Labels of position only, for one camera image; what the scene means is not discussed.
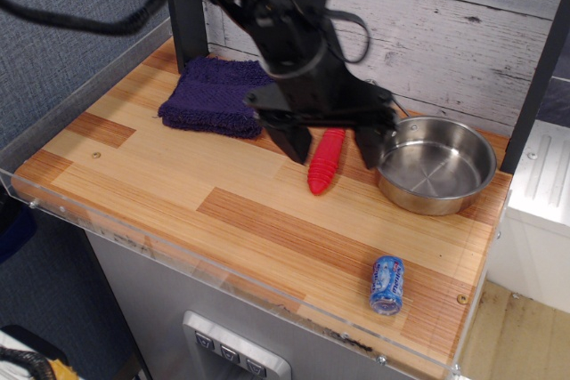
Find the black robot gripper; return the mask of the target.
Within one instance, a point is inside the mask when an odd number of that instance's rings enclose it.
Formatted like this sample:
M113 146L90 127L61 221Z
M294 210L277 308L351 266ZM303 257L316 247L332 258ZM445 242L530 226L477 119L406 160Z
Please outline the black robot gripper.
M308 127L354 128L364 165L375 168L397 127L392 94L354 76L326 48L307 55L292 48L260 52L263 70L272 82L250 91L244 102L273 143L303 165L312 143Z

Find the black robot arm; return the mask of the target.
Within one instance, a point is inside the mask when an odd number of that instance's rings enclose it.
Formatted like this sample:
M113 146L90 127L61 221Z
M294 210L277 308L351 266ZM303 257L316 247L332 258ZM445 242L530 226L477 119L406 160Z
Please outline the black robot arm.
M368 168L379 161L386 133L397 117L392 94L354 76L334 24L361 25L328 0L209 0L246 32L271 78L246 95L257 122L291 160L306 161L311 129L348 128Z

